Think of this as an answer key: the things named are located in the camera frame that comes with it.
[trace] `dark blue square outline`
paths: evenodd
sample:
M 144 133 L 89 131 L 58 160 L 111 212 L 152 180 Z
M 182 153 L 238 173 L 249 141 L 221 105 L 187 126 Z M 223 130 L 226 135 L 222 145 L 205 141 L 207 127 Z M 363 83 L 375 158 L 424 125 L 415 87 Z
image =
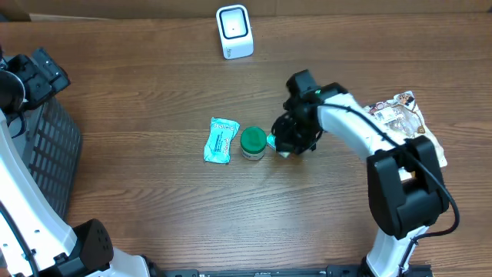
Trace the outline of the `dark blue square outline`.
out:
M 225 35 L 224 23 L 222 22 L 222 12 L 229 12 L 229 11 L 234 11 L 234 10 L 237 10 L 237 9 L 238 10 L 241 10 L 241 12 L 243 13 L 244 27 L 246 27 L 246 33 L 244 35 L 237 35 L 235 37 L 229 38 L 229 37 L 227 37 Z M 246 35 L 248 35 L 248 33 L 249 33 L 249 30 L 248 30 L 248 22 L 246 21 L 246 14 L 244 13 L 244 9 L 243 8 L 237 7 L 237 8 L 228 8 L 228 9 L 222 10 L 221 12 L 218 13 L 218 17 L 221 19 L 222 35 L 224 35 L 224 37 L 226 39 L 243 38 Z

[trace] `gray plastic crate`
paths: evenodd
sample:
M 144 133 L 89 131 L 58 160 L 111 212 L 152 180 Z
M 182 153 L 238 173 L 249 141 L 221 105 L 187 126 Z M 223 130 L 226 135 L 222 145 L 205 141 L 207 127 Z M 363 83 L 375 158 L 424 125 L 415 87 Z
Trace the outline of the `gray plastic crate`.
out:
M 17 152 L 49 205 L 66 221 L 68 203 L 81 153 L 81 133 L 56 98 L 25 112 L 27 130 L 13 139 Z M 20 118 L 8 130 L 21 129 Z

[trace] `blue packet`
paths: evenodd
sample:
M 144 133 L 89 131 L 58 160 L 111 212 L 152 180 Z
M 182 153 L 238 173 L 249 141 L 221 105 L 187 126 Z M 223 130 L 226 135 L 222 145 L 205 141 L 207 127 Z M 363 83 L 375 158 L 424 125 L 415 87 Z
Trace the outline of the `blue packet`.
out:
M 220 118 L 212 118 L 210 136 L 203 152 L 206 162 L 229 163 L 231 161 L 231 141 L 239 131 L 239 123 Z

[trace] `wooden tabletop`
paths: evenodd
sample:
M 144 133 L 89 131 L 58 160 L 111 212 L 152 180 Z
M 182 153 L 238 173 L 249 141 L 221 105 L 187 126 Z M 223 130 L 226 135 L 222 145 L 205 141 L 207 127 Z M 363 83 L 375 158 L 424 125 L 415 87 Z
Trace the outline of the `wooden tabletop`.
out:
M 72 85 L 57 98 L 84 146 L 68 222 L 101 220 L 116 247 L 163 269 L 358 264 L 377 231 L 366 170 L 326 135 L 315 152 L 203 160 L 211 117 L 268 132 L 309 68 L 362 104 L 412 90 L 442 143 L 462 215 L 413 263 L 436 276 L 492 270 L 492 15 L 253 18 L 254 54 L 225 61 L 214 18 L 0 25 L 7 55 L 44 46 Z M 452 212 L 431 229 L 447 228 Z

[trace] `green lid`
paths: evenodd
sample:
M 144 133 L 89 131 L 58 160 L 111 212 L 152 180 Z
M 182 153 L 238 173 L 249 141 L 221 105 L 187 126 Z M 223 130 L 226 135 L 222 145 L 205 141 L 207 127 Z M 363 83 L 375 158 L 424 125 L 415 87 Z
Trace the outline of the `green lid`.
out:
M 248 127 L 241 134 L 241 147 L 250 154 L 258 154 L 267 146 L 267 135 L 259 127 Z

